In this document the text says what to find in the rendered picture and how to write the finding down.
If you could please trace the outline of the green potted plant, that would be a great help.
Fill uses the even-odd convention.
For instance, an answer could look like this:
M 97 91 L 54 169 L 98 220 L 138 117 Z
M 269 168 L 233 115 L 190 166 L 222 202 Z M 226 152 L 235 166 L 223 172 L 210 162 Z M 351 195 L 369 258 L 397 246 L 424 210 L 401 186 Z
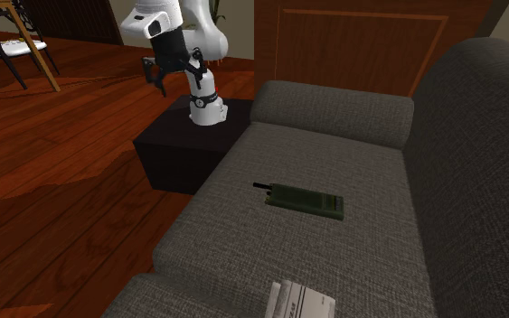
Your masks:
M 210 14 L 214 23 L 218 23 L 220 18 L 223 20 L 226 19 L 224 15 L 219 14 L 220 1 L 221 0 L 209 0 Z

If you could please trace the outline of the black chair with white seat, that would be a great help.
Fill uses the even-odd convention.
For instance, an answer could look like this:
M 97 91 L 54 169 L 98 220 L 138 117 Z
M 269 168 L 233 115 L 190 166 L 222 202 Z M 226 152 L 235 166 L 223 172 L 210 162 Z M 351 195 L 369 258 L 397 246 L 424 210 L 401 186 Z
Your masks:
M 14 5 L 14 8 L 17 10 L 21 21 L 24 23 L 24 26 L 26 30 L 31 35 L 34 44 L 39 49 L 39 53 L 44 52 L 50 62 L 50 64 L 53 66 L 55 72 L 57 74 L 60 74 L 60 71 L 58 67 L 56 66 L 54 60 L 52 59 L 52 56 L 48 50 L 47 43 L 43 40 L 42 34 L 35 23 L 32 22 L 32 20 L 29 17 L 29 14 L 26 12 L 24 8 L 17 8 Z M 0 17 L 4 17 L 7 20 L 11 20 L 10 14 L 4 14 L 3 10 L 0 9 Z M 5 63 L 7 68 L 12 72 L 15 79 L 20 83 L 21 87 L 23 89 L 27 89 L 26 84 L 24 83 L 24 80 L 18 73 L 16 67 L 12 63 L 12 59 L 23 57 L 23 56 L 29 56 L 32 62 L 36 65 L 38 71 L 42 71 L 42 69 L 36 64 L 35 58 L 31 55 L 29 48 L 27 47 L 27 43 L 25 42 L 24 38 L 19 33 L 19 36 L 16 39 L 10 39 L 2 41 L 0 38 L 0 60 Z

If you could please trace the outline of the grey fabric sofa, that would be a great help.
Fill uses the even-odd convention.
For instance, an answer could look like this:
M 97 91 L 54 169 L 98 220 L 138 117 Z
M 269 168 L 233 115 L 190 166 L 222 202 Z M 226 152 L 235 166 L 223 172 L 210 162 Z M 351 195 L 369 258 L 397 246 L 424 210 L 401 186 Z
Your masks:
M 342 196 L 344 219 L 254 182 Z M 509 42 L 452 46 L 409 98 L 266 82 L 153 264 L 101 318 L 264 318 L 284 279 L 335 318 L 509 318 Z

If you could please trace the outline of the green handheld radio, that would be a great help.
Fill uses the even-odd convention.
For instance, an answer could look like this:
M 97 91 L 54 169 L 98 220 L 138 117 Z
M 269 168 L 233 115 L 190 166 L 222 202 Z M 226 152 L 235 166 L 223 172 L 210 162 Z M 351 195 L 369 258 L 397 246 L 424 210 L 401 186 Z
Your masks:
M 333 220 L 344 219 L 344 198 L 279 183 L 254 182 L 253 187 L 267 191 L 265 203 L 287 210 L 300 211 Z

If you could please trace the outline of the white printed paper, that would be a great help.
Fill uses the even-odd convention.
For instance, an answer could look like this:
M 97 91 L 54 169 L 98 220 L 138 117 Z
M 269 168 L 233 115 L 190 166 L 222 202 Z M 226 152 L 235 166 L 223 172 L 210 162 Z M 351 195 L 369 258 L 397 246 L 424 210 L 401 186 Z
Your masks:
M 335 318 L 335 299 L 289 280 L 273 282 L 264 318 Z

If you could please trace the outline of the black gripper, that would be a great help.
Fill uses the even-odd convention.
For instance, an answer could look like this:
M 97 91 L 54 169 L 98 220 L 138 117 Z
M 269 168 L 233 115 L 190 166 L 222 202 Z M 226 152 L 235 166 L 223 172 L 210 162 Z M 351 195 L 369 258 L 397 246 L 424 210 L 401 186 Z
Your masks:
M 151 39 L 155 57 L 142 57 L 141 62 L 147 83 L 154 83 L 166 97 L 164 78 L 167 71 L 185 70 L 193 75 L 198 89 L 202 88 L 201 80 L 206 68 L 203 62 L 203 53 L 199 47 L 188 53 L 184 41 L 183 29 L 178 27 L 170 32 L 161 33 Z M 158 74 L 152 74 L 152 67 L 159 68 Z

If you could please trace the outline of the dark robot stand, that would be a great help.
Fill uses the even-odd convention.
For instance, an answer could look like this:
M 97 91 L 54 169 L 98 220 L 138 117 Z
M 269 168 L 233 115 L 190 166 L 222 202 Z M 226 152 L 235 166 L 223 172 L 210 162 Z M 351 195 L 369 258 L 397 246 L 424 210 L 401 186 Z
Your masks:
M 201 188 L 250 125 L 250 100 L 224 102 L 225 121 L 197 126 L 189 118 L 189 97 L 182 95 L 133 140 L 153 189 L 194 195 Z

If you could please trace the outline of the brown wooden door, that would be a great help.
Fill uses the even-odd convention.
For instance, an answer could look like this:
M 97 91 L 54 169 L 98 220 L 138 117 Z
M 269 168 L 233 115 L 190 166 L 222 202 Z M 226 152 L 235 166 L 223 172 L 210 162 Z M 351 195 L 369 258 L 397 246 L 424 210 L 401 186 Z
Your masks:
M 509 0 L 255 0 L 255 86 L 268 80 L 410 97 L 453 45 L 488 36 Z

